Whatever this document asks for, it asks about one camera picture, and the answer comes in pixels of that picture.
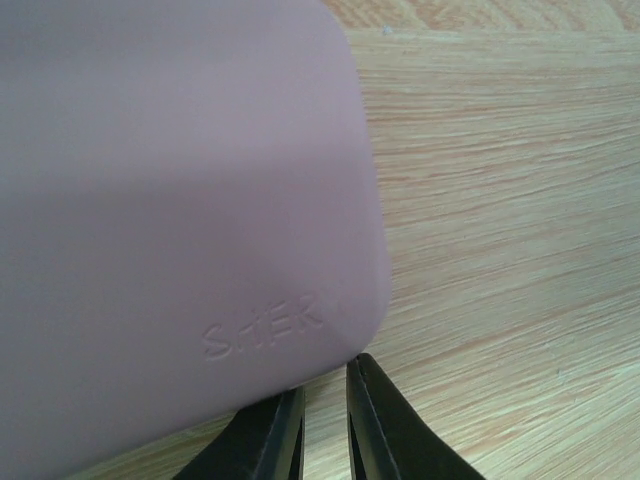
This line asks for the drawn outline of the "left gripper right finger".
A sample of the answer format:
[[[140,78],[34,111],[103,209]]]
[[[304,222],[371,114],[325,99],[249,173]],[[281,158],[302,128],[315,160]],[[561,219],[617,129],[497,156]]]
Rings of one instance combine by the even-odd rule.
[[[421,419],[368,353],[347,364],[348,438],[353,479],[481,479]]]

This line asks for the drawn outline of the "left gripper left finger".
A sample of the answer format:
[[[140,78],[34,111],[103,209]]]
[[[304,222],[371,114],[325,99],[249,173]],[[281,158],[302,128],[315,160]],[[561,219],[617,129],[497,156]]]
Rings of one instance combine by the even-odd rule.
[[[305,391],[302,387],[239,410],[177,479],[288,480],[303,477]]]

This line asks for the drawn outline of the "pink glasses case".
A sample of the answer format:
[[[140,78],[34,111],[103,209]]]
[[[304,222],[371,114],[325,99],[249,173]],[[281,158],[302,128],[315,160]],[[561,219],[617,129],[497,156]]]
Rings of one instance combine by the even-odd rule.
[[[330,372],[390,297],[324,3],[2,3],[3,478],[59,479]]]

